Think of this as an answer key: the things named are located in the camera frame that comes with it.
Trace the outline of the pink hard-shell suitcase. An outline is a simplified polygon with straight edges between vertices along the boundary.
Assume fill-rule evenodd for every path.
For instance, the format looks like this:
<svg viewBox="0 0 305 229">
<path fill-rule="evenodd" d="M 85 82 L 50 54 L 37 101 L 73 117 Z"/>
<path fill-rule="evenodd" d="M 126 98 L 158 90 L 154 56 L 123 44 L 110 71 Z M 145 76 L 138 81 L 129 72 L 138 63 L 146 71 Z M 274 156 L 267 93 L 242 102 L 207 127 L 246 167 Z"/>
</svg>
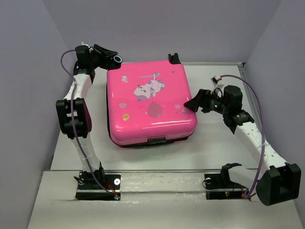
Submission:
<svg viewBox="0 0 305 229">
<path fill-rule="evenodd" d="M 192 96 L 177 53 L 108 70 L 106 93 L 109 136 L 120 147 L 185 140 L 197 126 L 184 107 Z"/>
</svg>

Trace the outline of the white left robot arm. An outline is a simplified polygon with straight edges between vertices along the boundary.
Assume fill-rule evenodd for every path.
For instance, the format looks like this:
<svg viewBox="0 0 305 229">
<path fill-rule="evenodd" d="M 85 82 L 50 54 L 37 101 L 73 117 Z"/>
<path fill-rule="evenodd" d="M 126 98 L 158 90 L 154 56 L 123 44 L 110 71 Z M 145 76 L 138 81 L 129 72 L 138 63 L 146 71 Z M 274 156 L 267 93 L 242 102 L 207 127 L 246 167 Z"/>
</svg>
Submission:
<svg viewBox="0 0 305 229">
<path fill-rule="evenodd" d="M 63 70 L 72 78 L 71 87 L 63 99 L 56 102 L 56 112 L 61 132 L 66 135 L 76 147 L 82 163 L 79 184 L 91 184 L 94 188 L 107 188 L 105 172 L 95 154 L 90 132 L 92 119 L 85 101 L 89 88 L 92 86 L 97 68 L 113 70 L 120 68 L 122 58 L 118 52 L 105 49 L 97 44 L 89 46 L 81 44 L 72 49 L 77 60 L 73 70 L 65 67 Z"/>
</svg>

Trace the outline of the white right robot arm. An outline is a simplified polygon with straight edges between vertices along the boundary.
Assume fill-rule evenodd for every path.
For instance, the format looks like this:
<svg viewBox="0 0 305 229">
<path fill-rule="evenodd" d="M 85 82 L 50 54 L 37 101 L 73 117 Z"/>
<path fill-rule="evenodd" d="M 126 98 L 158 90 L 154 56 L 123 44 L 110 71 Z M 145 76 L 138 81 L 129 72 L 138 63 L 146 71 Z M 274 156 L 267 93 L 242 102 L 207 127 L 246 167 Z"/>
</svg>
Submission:
<svg viewBox="0 0 305 229">
<path fill-rule="evenodd" d="M 255 172 L 240 163 L 222 166 L 216 174 L 206 174 L 204 183 L 207 190 L 233 189 L 240 187 L 241 198 L 250 199 L 257 195 L 265 206 L 298 198 L 301 182 L 301 168 L 290 164 L 267 143 L 258 130 L 251 115 L 242 109 L 243 94 L 237 86 L 225 86 L 222 95 L 216 90 L 201 89 L 184 107 L 196 113 L 214 111 L 223 116 L 224 124 L 237 137 L 253 159 L 258 163 Z"/>
</svg>

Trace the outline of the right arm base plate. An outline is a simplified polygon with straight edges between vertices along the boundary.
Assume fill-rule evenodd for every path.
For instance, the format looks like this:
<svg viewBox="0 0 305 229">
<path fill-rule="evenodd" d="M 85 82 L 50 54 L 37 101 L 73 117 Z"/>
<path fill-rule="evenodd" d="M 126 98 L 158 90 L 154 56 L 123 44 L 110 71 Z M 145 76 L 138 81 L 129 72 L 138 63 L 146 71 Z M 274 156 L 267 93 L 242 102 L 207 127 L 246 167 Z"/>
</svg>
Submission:
<svg viewBox="0 0 305 229">
<path fill-rule="evenodd" d="M 239 163 L 228 163 L 219 172 L 205 173 L 202 186 L 207 200 L 247 199 L 255 172 Z"/>
</svg>

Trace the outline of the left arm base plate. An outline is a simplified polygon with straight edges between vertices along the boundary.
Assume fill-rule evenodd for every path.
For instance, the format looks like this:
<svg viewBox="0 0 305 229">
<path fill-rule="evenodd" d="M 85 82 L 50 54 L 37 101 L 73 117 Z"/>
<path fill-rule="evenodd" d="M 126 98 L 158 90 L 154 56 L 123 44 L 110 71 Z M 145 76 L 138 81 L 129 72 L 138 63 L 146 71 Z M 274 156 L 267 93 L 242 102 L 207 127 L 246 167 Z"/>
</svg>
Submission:
<svg viewBox="0 0 305 229">
<path fill-rule="evenodd" d="M 75 198 L 88 201 L 119 201 L 121 200 L 121 174 L 106 174 L 105 181 L 99 183 L 106 189 L 101 188 L 93 177 L 85 180 L 84 174 L 80 173 L 77 181 Z"/>
</svg>

